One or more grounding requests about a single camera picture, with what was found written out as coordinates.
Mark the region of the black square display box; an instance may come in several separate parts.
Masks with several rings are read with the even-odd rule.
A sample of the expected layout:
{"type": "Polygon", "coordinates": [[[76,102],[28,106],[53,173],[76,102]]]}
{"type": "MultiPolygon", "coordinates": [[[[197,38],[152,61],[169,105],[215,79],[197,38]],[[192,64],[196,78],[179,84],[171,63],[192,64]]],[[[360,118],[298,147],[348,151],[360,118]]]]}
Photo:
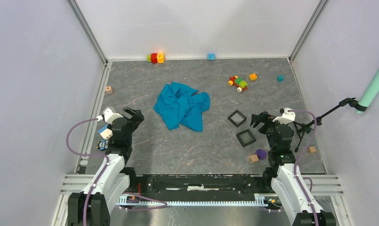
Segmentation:
{"type": "Polygon", "coordinates": [[[246,129],[237,133],[236,138],[238,139],[242,147],[246,147],[256,141],[256,138],[254,137],[250,129],[246,129]]]}

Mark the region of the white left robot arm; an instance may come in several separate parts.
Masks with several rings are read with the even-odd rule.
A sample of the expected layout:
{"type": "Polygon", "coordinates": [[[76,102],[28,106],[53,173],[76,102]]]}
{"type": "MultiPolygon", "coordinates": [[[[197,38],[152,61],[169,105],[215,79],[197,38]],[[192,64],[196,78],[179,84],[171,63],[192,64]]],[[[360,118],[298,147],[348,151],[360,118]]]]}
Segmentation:
{"type": "Polygon", "coordinates": [[[132,192],[138,180],[133,168],[126,168],[132,153],[132,134],[144,121],[141,110],[129,107],[116,113],[107,107],[95,118],[106,125],[99,130],[102,139],[97,143],[104,160],[88,185],[71,193],[67,202],[67,223],[70,226],[108,226],[110,215],[124,191],[132,192]]]}

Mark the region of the blue garment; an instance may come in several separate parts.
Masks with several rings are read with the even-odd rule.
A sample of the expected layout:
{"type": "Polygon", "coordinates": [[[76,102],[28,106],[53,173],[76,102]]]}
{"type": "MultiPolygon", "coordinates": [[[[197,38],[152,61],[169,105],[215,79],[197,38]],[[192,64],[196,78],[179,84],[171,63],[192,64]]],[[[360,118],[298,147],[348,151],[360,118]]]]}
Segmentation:
{"type": "Polygon", "coordinates": [[[183,125],[195,132],[203,131],[202,113],[210,108],[210,96],[185,84],[165,84],[153,107],[169,130],[183,125]]]}

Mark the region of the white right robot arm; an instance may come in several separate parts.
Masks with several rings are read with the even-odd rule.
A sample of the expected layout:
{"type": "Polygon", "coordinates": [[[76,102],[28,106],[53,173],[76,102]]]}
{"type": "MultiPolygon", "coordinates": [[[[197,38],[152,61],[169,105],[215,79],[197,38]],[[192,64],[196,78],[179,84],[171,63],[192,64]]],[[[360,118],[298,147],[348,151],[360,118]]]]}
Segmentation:
{"type": "Polygon", "coordinates": [[[291,150],[295,132],[290,123],[295,121],[295,117],[294,110],[288,108],[277,117],[268,112],[251,116],[250,126],[255,128],[262,124],[258,131],[266,135],[270,148],[270,166],[263,172],[262,187],[265,191],[276,193],[291,225],[334,226],[335,216],[326,212],[314,199],[291,150]]]}

